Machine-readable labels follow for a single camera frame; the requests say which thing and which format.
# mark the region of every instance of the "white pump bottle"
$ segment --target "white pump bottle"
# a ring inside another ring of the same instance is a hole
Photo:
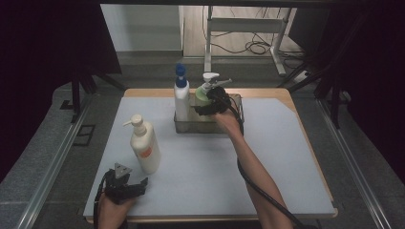
[[[128,124],[134,126],[131,147],[137,156],[142,171],[146,174],[155,173],[160,165],[161,154],[152,124],[143,121],[139,114],[133,115],[131,121],[124,123],[124,125]]]
[[[176,83],[174,86],[175,93],[175,107],[176,107],[176,120],[179,122],[177,128],[180,132],[186,132],[188,130],[189,120],[189,96],[190,96],[190,84],[185,78],[185,67],[183,64],[178,63],[176,65]]]

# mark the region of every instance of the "table leg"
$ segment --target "table leg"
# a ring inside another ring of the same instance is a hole
[[[286,76],[286,70],[284,69],[283,63],[280,60],[278,51],[280,50],[281,42],[283,41],[283,36],[284,36],[284,33],[286,32],[290,14],[291,14],[291,8],[288,8],[286,15],[284,15],[284,18],[283,18],[283,21],[281,24],[281,28],[276,37],[274,46],[270,48],[271,56],[273,57],[274,64],[276,65],[276,68],[277,68],[277,72],[282,77]]]
[[[203,62],[203,71],[205,73],[211,73],[211,21],[212,21],[212,8],[213,8],[212,6],[208,6],[208,19],[206,21],[205,58],[204,58],[204,62]]]

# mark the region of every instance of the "forearm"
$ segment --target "forearm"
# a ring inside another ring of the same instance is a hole
[[[238,159],[246,175],[263,191],[286,207],[276,183],[246,143],[242,134],[229,132]],[[247,191],[263,228],[292,228],[290,220],[247,184]]]

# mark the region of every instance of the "human arm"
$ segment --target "human arm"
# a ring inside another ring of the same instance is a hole
[[[128,211],[136,199],[130,198],[118,205],[113,203],[105,194],[101,194],[98,208],[98,229],[117,229],[126,219]]]
[[[212,117],[217,121],[220,128],[228,134],[246,175],[263,191],[286,207],[273,178],[245,141],[234,114],[227,110],[223,114],[214,114]],[[246,187],[263,228],[292,228],[291,221],[283,213],[253,190],[250,185],[247,184]]]

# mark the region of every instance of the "white wall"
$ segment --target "white wall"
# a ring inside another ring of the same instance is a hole
[[[101,8],[117,52],[182,50],[182,6]]]

